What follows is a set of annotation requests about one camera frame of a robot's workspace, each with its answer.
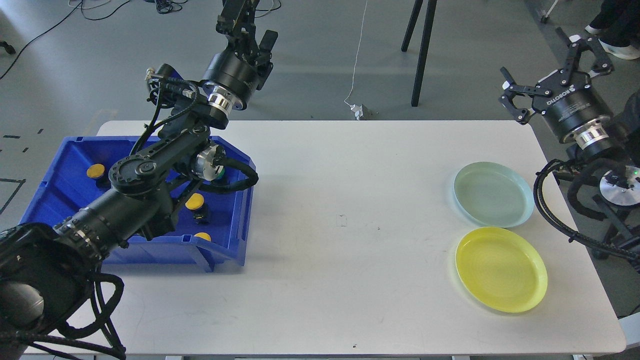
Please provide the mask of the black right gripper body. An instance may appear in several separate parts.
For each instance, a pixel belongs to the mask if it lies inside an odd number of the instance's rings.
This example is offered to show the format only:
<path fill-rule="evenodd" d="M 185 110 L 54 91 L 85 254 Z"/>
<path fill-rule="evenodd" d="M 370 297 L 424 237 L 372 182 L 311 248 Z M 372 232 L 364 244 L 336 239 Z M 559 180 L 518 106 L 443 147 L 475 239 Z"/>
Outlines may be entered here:
<path fill-rule="evenodd" d="M 590 73 L 574 71 L 563 83 L 564 74 L 553 71 L 538 80 L 542 95 L 534 96 L 532 109 L 542 115 L 558 142 L 585 146 L 589 141 L 579 139 L 582 133 L 610 122 L 613 112 L 592 86 Z"/>

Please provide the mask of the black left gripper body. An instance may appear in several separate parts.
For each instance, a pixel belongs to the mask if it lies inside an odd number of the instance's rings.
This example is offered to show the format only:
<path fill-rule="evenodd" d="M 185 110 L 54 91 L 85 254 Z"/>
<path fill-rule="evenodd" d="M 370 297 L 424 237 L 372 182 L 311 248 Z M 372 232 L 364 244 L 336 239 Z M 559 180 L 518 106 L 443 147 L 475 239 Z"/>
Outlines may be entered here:
<path fill-rule="evenodd" d="M 247 109 L 255 91 L 260 91 L 269 78 L 274 64 L 270 55 L 259 55 L 257 61 L 245 61 L 227 48 L 213 56 L 202 75 L 201 88 L 210 94 L 221 87 L 235 96 L 234 109 Z"/>

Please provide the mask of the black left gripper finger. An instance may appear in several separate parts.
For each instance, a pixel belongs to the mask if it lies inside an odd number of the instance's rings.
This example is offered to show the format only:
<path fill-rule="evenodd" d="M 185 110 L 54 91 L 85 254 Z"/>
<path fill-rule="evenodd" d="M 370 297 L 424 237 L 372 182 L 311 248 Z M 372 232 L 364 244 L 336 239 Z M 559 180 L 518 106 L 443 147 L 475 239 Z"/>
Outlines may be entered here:
<path fill-rule="evenodd" d="M 218 34 L 226 36 L 228 44 L 239 53 L 255 53 L 255 14 L 258 0 L 223 0 L 215 24 Z"/>
<path fill-rule="evenodd" d="M 274 30 L 266 30 L 263 35 L 259 45 L 258 45 L 258 57 L 257 64 L 258 66 L 263 66 L 264 64 L 269 64 L 272 59 L 272 50 L 275 46 L 275 43 L 278 39 L 278 32 Z"/>

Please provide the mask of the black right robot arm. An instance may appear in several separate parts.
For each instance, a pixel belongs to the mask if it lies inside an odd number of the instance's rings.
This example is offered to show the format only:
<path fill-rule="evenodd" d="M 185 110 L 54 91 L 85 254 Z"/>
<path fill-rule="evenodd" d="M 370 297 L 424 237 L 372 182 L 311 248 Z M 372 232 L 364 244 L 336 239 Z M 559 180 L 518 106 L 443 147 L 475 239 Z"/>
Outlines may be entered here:
<path fill-rule="evenodd" d="M 534 85 L 516 83 L 507 68 L 500 104 L 519 124 L 542 116 L 552 134 L 567 144 L 567 159 L 553 159 L 535 174 L 534 203 L 550 225 L 570 242 L 590 248 L 597 259 L 616 256 L 639 269 L 639 226 L 627 218 L 639 210 L 639 127 L 615 119 L 592 80 L 614 71 L 614 65 L 594 36 L 567 36 L 556 30 L 567 47 L 562 66 Z M 578 214 L 608 223 L 603 239 L 570 228 L 553 214 L 543 183 L 553 174 L 569 183 L 566 199 Z"/>

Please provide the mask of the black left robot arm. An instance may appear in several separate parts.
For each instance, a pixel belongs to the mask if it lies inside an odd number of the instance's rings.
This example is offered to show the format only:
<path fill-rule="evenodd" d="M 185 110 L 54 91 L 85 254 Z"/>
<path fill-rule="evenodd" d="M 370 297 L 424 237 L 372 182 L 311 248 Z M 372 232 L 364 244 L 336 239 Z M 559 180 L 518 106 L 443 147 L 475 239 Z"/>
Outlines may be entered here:
<path fill-rule="evenodd" d="M 176 229 L 179 210 L 197 191 L 251 189 L 258 173 L 226 155 L 210 129 L 226 129 L 233 110 L 247 108 L 274 68 L 278 39 L 256 41 L 257 0 L 224 0 L 215 30 L 227 38 L 202 80 L 185 80 L 163 64 L 146 73 L 155 113 L 128 156 L 107 170 L 110 188 L 55 226 L 21 223 L 1 232 L 1 358 L 28 347 L 72 360 L 50 344 L 126 358 L 111 316 L 124 282 L 102 272 L 115 248 Z"/>

